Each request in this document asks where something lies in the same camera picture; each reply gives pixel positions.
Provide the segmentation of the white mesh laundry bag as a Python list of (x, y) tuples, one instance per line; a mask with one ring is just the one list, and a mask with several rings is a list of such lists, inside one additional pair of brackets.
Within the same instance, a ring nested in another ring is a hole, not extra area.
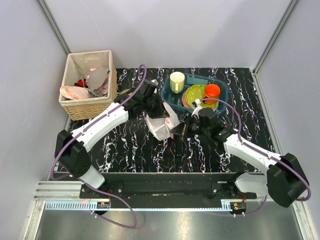
[(169, 117), (152, 119), (147, 114), (145, 118), (149, 131), (159, 141), (173, 138), (171, 130), (180, 124), (179, 118), (171, 106), (166, 102), (163, 104)]

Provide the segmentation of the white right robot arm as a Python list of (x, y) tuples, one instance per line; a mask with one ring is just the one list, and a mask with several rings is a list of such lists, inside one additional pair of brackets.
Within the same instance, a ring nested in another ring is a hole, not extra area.
[(197, 114), (188, 113), (170, 132), (181, 137), (205, 137), (214, 147), (244, 160), (261, 172), (239, 174), (227, 185), (228, 195), (232, 198), (257, 193), (270, 196), (278, 205), (287, 208), (295, 201), (307, 201), (311, 197), (308, 179), (293, 154), (280, 155), (249, 142), (238, 132), (225, 127), (210, 108), (203, 108)]

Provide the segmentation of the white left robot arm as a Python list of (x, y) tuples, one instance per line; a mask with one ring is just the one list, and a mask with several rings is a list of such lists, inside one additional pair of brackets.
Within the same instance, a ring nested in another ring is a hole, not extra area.
[(110, 131), (142, 113), (156, 120), (170, 116), (155, 82), (145, 81), (140, 88), (131, 88), (118, 95), (102, 113), (72, 132), (62, 130), (57, 135), (55, 160), (73, 177), (89, 184), (95, 197), (103, 198), (108, 193), (108, 186), (93, 167), (89, 152)]

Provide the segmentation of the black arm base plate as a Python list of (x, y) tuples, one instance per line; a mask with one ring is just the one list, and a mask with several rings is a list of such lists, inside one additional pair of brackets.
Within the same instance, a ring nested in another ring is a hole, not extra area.
[(214, 199), (253, 200), (254, 192), (242, 193), (234, 181), (238, 173), (104, 173), (101, 191), (121, 198), (132, 196), (202, 196)]

